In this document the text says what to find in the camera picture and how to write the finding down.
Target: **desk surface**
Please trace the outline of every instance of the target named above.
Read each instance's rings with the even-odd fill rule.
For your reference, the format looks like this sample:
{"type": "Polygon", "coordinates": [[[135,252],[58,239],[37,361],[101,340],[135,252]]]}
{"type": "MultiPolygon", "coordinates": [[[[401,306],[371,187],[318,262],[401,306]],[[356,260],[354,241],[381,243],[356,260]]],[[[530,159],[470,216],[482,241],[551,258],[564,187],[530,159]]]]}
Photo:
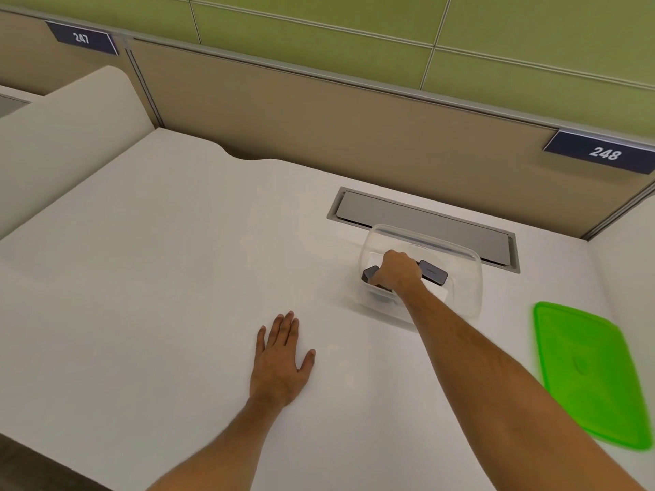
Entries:
{"type": "MultiPolygon", "coordinates": [[[[316,366],[254,490],[491,491],[418,334],[352,299],[341,186],[514,232],[521,273],[483,266],[474,326],[533,374],[537,301],[612,318],[584,241],[159,129],[0,241],[0,433],[142,490],[235,415],[291,308],[316,366]]],[[[603,447],[655,486],[652,452],[603,447]]]]}

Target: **person's right arm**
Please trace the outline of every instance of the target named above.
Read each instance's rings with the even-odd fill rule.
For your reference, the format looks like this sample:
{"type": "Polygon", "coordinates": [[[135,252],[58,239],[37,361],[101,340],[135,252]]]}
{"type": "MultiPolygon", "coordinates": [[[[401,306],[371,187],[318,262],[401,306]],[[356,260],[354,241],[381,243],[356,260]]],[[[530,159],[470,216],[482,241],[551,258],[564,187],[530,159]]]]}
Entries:
{"type": "Polygon", "coordinates": [[[433,296],[405,253],[388,251],[369,282],[393,289],[407,306],[498,491],[644,491],[520,363],[433,296]]]}

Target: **hand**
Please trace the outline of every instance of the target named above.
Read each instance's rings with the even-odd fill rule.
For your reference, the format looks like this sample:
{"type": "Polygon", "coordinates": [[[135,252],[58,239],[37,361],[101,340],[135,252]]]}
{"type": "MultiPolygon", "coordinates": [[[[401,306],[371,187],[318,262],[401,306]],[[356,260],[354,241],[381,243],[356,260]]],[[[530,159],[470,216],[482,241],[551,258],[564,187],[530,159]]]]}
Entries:
{"type": "Polygon", "coordinates": [[[264,346],[266,327],[257,334],[255,367],[250,376],[250,397],[265,397],[280,409],[291,403],[305,387],[312,372],[316,352],[310,349],[300,369],[295,366],[300,322],[293,312],[278,315],[273,321],[268,343],[264,346]]]}
{"type": "Polygon", "coordinates": [[[383,286],[393,291],[402,292],[404,288],[421,282],[421,269],[406,253],[389,250],[384,254],[380,270],[369,280],[372,286],[383,286]]]}

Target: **forearm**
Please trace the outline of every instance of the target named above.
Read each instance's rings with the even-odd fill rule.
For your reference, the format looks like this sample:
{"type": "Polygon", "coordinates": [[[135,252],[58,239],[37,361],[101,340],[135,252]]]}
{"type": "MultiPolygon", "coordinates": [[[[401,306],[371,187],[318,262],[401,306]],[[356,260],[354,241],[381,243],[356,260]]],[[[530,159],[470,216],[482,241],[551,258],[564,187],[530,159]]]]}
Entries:
{"type": "Polygon", "coordinates": [[[464,434],[499,491],[642,489],[528,371],[420,281],[396,292],[464,434]]]}
{"type": "Polygon", "coordinates": [[[264,397],[250,398],[225,430],[149,491],[247,491],[266,435],[282,410],[264,397]]]}

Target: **person's left hand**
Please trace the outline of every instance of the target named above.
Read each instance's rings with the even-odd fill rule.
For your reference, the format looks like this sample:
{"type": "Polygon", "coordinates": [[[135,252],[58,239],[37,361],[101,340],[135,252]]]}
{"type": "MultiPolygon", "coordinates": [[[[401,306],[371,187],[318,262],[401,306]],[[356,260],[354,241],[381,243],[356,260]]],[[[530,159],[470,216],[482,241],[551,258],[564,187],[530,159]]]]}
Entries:
{"type": "Polygon", "coordinates": [[[273,321],[268,343],[264,345],[266,327],[257,334],[255,367],[250,376],[250,397],[263,396],[279,404],[291,403],[305,387],[312,372],[316,352],[310,349],[300,369],[295,365],[300,322],[293,312],[278,315],[273,321]]]}

